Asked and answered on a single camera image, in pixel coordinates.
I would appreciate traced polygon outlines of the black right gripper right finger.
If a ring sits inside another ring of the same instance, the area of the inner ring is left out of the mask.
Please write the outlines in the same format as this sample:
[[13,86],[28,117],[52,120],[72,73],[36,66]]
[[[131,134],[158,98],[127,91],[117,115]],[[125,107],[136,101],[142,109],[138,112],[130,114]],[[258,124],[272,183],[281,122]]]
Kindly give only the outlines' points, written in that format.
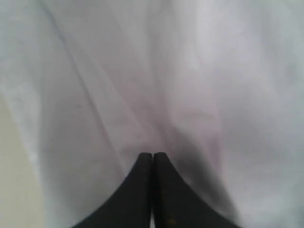
[[237,228],[217,213],[182,179],[164,152],[153,157],[154,200],[157,228]]

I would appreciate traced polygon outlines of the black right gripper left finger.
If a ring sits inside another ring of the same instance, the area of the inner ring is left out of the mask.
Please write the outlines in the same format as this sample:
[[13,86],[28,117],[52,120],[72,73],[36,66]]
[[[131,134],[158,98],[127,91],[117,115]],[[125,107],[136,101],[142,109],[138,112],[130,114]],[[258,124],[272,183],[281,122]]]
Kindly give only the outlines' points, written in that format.
[[75,228],[148,228],[152,213],[153,158],[140,153],[120,187]]

